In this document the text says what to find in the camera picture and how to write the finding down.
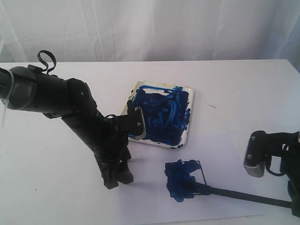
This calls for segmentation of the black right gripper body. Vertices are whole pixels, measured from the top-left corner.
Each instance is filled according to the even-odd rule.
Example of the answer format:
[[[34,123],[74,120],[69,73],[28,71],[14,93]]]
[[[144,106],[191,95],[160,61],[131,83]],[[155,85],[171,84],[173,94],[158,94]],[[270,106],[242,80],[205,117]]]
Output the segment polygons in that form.
[[[280,172],[286,174],[295,187],[300,187],[300,141],[299,132],[291,134],[283,145]]]

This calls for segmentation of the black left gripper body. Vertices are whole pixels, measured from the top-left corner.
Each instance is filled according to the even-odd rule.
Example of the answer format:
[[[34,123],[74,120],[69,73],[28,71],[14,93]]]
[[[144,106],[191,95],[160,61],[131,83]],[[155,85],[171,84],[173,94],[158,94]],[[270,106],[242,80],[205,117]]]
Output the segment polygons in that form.
[[[127,166],[131,154],[128,150],[130,131],[128,115],[114,114],[104,117],[99,148],[94,151],[99,166]]]

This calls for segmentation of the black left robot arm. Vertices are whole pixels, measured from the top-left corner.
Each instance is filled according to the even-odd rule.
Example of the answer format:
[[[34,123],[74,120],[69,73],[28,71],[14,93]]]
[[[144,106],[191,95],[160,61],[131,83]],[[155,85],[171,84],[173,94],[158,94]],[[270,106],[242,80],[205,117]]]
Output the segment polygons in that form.
[[[46,75],[33,65],[1,69],[0,98],[11,110],[61,118],[93,152],[106,188],[134,181],[128,168],[131,155],[122,117],[103,116],[87,83]]]

